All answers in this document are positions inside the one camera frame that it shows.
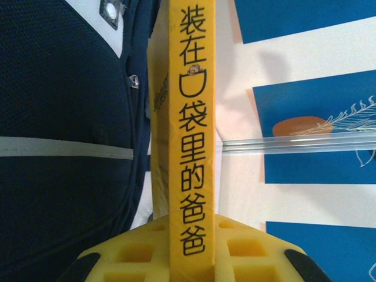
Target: blue card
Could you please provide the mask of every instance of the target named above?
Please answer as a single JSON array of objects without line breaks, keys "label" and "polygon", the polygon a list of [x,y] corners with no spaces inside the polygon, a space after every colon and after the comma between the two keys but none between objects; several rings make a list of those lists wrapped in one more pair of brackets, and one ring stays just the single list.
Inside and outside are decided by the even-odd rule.
[{"label": "blue card", "polygon": [[332,281],[376,279],[374,228],[267,221],[266,230],[301,247]]},{"label": "blue card", "polygon": [[[372,70],[255,87],[263,136],[375,131],[375,82]],[[374,184],[375,153],[265,155],[266,183]]]},{"label": "blue card", "polygon": [[235,0],[244,43],[376,16],[374,0]]}]

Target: zipper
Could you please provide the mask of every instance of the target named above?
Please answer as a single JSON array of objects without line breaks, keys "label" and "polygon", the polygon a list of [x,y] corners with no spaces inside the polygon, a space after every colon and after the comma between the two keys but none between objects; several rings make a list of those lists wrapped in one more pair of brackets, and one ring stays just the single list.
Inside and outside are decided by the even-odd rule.
[{"label": "zipper", "polygon": [[137,75],[131,75],[129,79],[132,81],[131,88],[138,89],[140,86],[139,77]]},{"label": "zipper", "polygon": [[135,122],[137,122],[137,109],[139,101],[139,88],[140,80],[137,75],[131,75],[129,78],[129,89],[130,89],[130,98],[132,100],[132,112],[135,117]]}]

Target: navy backpack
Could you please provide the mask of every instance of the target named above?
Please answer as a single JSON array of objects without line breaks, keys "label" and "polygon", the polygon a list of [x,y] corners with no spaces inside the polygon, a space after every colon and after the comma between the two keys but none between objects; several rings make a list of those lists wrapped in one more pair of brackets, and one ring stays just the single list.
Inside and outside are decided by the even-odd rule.
[{"label": "navy backpack", "polygon": [[0,281],[56,281],[132,224],[159,1],[0,1]]}]

